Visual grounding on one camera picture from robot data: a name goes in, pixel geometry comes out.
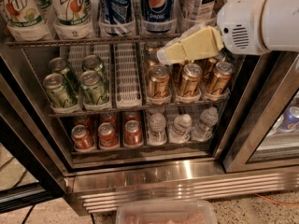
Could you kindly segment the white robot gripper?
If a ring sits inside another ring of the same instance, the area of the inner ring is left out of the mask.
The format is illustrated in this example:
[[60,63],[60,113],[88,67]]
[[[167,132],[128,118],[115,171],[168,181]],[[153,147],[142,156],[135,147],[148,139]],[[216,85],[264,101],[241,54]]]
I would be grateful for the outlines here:
[[299,0],[230,0],[218,12],[217,25],[220,30],[193,26],[159,49],[158,60],[166,65],[202,60],[224,46],[247,55],[299,51]]

